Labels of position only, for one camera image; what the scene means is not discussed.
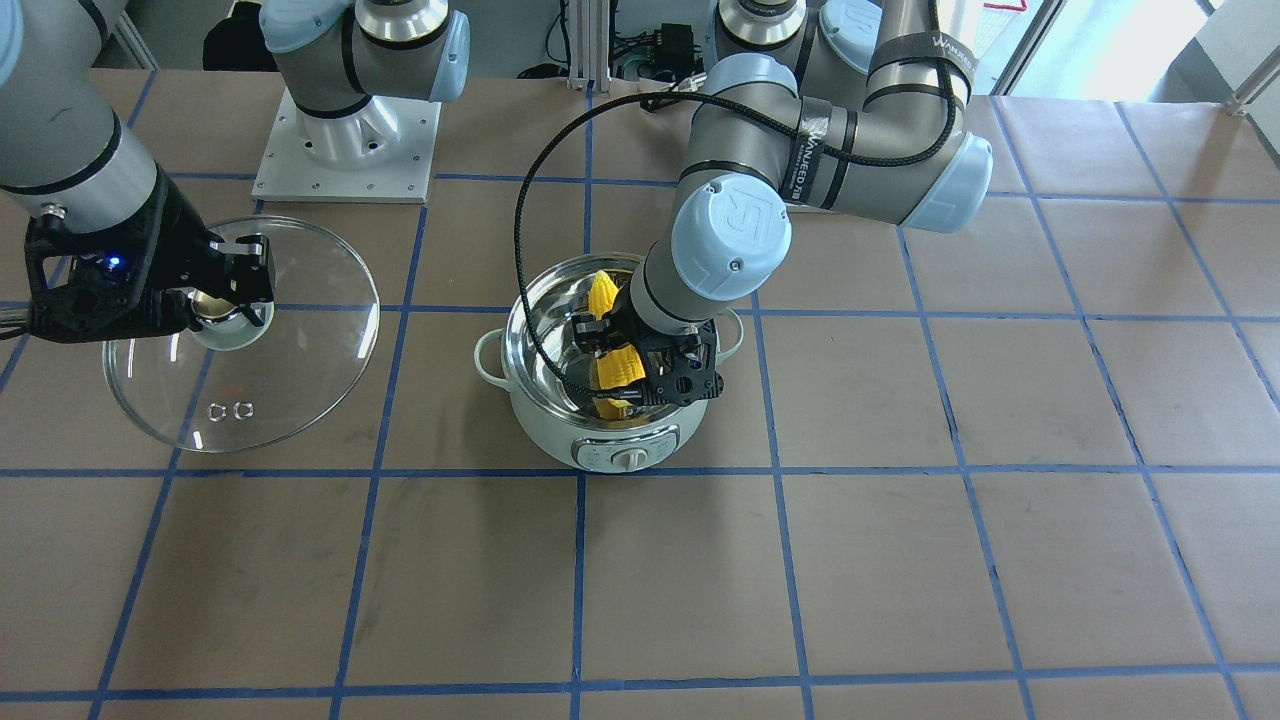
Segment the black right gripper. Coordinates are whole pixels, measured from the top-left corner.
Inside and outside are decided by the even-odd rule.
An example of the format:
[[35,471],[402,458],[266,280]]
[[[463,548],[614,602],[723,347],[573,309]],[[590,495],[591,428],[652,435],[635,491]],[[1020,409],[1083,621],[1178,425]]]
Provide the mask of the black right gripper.
[[265,322],[274,302],[271,241],[251,232],[224,236],[209,229],[169,176],[159,176],[157,238],[145,286],[191,290],[189,311],[201,322],[242,316]]

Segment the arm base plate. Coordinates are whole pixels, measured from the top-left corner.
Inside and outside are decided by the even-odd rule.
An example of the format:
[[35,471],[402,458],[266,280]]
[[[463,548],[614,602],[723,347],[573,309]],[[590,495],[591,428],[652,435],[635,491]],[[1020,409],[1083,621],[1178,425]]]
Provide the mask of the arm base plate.
[[251,193],[269,202],[424,204],[440,110],[375,96],[349,117],[323,119],[284,94]]

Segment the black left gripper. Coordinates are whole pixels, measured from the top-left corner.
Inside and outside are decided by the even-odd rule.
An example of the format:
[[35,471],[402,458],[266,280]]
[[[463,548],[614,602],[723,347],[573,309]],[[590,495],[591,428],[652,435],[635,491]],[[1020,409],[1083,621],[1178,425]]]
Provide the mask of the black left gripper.
[[620,310],[595,319],[590,313],[572,315],[572,341],[585,354],[602,361],[634,348],[645,377],[607,387],[582,389],[595,398],[625,400],[637,406],[678,405],[686,407],[721,396],[723,379],[716,370],[718,334],[712,319],[692,325],[687,334],[667,334],[650,328],[625,300]]

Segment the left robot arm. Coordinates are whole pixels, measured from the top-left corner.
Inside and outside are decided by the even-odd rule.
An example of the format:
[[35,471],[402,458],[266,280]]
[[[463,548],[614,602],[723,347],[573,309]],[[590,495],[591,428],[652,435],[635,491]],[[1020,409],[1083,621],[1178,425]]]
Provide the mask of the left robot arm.
[[721,58],[696,104],[671,219],[600,319],[573,340],[605,359],[635,348],[644,375],[598,398],[636,406],[714,398],[710,319],[783,261],[788,208],[809,206],[950,233],[982,205],[993,158],[965,129],[978,1],[886,1],[864,70],[844,60],[817,97],[795,63],[746,50]]

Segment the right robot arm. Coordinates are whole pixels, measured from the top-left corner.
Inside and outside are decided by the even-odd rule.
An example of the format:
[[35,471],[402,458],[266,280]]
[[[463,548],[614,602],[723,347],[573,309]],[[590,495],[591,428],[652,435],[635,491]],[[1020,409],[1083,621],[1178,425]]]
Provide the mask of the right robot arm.
[[[284,240],[223,238],[202,205],[164,167],[180,142],[196,146],[192,169],[238,181],[250,142],[238,132],[237,90],[248,110],[270,110],[266,81],[250,73],[193,73],[193,88],[147,79],[118,108],[92,63],[124,15],[123,1],[3,4],[3,228],[18,240],[22,278],[3,277],[3,337],[31,334],[84,343],[170,334],[195,319],[202,292],[233,314],[266,322],[257,302],[337,304],[308,264],[301,287],[285,283]],[[381,199],[392,163],[413,168],[402,199],[425,200],[435,128],[419,109],[465,88],[468,18],[448,1],[268,1],[252,20],[276,65],[301,127],[287,133],[308,190],[342,202]],[[404,114],[399,101],[416,111]]]

